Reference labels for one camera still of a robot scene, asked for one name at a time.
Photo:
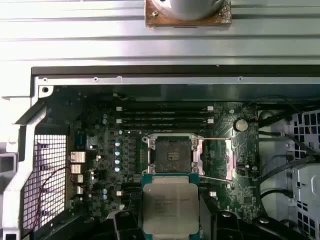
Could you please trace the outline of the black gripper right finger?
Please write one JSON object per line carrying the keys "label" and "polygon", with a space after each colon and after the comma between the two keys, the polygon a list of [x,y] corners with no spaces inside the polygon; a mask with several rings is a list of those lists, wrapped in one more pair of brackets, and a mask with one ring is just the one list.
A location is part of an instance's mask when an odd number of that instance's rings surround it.
{"label": "black gripper right finger", "polygon": [[279,221],[258,216],[251,223],[218,210],[211,197],[199,197],[199,225],[206,240],[296,240],[298,233]]}

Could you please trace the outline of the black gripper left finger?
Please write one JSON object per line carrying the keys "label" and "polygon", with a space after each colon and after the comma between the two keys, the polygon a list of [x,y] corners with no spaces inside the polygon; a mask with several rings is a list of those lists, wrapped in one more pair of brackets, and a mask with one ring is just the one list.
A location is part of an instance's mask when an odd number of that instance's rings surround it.
{"label": "black gripper left finger", "polygon": [[131,211],[113,211],[107,216],[112,220],[117,240],[142,240],[143,231],[138,226],[135,215]]}

